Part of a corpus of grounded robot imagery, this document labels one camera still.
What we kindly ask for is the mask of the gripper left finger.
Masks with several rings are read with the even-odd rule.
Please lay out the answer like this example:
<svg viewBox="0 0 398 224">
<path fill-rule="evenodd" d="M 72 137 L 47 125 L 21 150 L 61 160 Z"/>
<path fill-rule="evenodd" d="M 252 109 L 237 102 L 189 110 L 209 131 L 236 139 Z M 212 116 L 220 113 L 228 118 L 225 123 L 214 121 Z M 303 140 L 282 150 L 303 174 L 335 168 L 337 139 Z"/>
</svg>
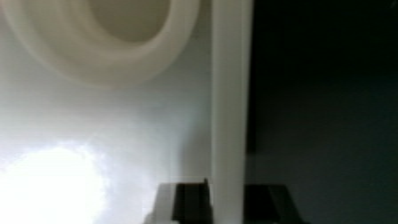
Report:
<svg viewBox="0 0 398 224">
<path fill-rule="evenodd" d="M 161 183 L 141 224 L 212 224 L 207 180 Z"/>
</svg>

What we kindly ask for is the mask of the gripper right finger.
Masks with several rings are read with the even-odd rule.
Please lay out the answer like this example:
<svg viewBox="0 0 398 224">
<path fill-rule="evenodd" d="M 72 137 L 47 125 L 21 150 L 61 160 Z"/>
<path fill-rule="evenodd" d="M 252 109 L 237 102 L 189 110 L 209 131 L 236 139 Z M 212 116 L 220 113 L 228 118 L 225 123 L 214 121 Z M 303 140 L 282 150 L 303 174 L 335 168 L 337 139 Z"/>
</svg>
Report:
<svg viewBox="0 0 398 224">
<path fill-rule="evenodd" d="M 300 217 L 284 185 L 250 184 L 244 186 L 243 224 L 308 224 Z"/>
</svg>

